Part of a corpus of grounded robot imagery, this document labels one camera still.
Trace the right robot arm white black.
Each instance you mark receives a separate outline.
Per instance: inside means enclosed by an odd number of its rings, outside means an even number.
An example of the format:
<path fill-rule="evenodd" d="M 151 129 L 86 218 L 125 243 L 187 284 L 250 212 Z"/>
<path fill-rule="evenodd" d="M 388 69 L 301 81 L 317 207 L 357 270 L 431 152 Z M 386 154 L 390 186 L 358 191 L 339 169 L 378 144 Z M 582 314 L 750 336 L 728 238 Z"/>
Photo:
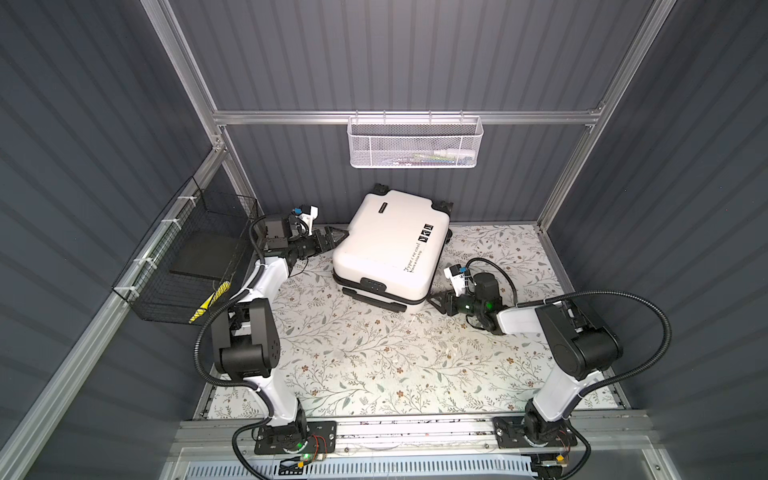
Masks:
<path fill-rule="evenodd" d="M 528 401 L 518 434 L 533 446 L 546 446 L 563 433 L 586 389 L 621 357 L 618 339 L 589 305 L 574 299 L 506 305 L 497 279 L 482 272 L 473 277 L 449 268 L 450 290 L 427 302 L 447 316 L 463 315 L 475 329 L 495 335 L 540 334 L 554 366 L 543 387 Z"/>

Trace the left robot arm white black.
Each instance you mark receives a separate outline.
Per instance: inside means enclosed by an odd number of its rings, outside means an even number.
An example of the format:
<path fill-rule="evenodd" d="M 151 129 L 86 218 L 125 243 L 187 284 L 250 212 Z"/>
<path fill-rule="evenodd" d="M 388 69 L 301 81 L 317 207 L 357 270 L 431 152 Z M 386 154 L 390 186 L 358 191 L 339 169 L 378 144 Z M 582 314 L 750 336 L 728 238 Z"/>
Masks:
<path fill-rule="evenodd" d="M 273 428 L 298 424 L 302 409 L 279 376 L 281 345 L 272 302 L 298 261 L 330 252 L 349 236 L 332 226 L 311 230 L 311 221 L 310 214 L 296 209 L 249 223 L 254 266 L 209 325 L 216 369 L 228 376 L 216 385 L 249 390 L 264 403 L 265 424 Z"/>

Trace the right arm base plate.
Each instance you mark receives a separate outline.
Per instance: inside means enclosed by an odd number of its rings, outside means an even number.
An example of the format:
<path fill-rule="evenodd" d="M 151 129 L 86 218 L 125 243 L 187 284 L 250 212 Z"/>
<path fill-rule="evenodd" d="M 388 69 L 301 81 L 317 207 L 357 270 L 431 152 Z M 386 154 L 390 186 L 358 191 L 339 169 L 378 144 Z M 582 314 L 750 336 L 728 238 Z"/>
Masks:
<path fill-rule="evenodd" d="M 545 422 L 535 416 L 498 416 L 492 418 L 493 430 L 500 448 L 577 446 L 575 433 L 560 420 Z"/>

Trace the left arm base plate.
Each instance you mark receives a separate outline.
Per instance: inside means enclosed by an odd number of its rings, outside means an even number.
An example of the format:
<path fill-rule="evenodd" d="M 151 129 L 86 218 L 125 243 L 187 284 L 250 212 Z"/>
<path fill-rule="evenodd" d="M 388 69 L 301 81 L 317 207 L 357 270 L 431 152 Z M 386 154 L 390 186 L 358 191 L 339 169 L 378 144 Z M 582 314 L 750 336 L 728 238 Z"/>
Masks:
<path fill-rule="evenodd" d="M 284 426 L 260 427 L 251 434 L 257 455 L 327 454 L 336 449 L 338 423 L 335 421 L 298 421 Z"/>

